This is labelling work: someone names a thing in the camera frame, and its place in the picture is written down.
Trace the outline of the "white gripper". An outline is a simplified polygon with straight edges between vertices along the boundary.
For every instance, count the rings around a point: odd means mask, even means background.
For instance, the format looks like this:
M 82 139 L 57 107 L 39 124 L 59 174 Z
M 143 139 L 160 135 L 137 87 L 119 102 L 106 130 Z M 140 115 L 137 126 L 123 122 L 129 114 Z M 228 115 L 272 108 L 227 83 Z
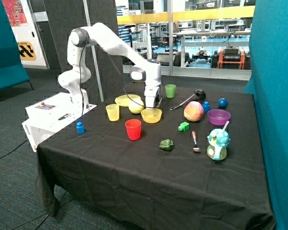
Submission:
M 154 108 L 159 108 L 162 98 L 159 98 L 160 89 L 145 89 L 145 107 L 148 111 L 154 111 Z

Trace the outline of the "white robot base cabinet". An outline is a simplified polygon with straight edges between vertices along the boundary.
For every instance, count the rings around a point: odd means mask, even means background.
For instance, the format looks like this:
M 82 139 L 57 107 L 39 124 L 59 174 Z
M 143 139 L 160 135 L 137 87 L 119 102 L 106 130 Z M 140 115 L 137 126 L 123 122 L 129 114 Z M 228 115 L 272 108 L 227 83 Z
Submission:
M 95 107 L 95 104 L 88 102 L 82 106 L 72 99 L 71 94 L 64 92 L 26 107 L 28 119 L 22 123 L 22 126 L 33 152 L 36 152 L 41 142 Z

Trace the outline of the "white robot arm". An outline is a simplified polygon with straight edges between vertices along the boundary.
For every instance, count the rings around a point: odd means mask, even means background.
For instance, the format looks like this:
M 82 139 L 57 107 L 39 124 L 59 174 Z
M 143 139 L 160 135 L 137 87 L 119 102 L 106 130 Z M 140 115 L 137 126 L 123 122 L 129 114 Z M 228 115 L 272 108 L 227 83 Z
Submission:
M 110 56 L 122 56 L 134 63 L 129 74 L 134 81 L 144 81 L 144 98 L 147 109 L 161 104 L 161 65 L 155 58 L 145 59 L 127 43 L 123 42 L 103 23 L 75 28 L 71 31 L 67 45 L 67 61 L 72 69 L 59 75 L 59 84 L 70 93 L 70 101 L 76 107 L 88 106 L 86 91 L 81 83 L 91 78 L 85 64 L 85 49 L 97 46 Z

